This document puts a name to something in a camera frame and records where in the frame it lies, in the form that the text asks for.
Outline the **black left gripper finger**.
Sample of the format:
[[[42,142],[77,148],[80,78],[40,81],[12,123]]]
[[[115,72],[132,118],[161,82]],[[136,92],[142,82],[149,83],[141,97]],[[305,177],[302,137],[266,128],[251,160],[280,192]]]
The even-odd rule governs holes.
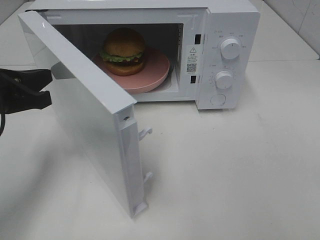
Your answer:
[[[32,109],[42,110],[52,104],[49,91],[41,91],[36,94],[22,93],[15,100],[15,112],[22,112]]]
[[[13,83],[9,89],[16,93],[20,91],[28,94],[50,93],[45,88],[53,81],[52,72],[49,69],[14,70],[10,77]]]

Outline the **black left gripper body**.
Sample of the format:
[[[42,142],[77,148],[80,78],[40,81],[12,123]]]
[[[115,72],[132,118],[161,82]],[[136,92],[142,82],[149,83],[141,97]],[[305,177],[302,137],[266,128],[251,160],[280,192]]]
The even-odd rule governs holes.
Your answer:
[[[0,112],[6,115],[34,109],[32,95],[26,90],[31,70],[0,69]]]

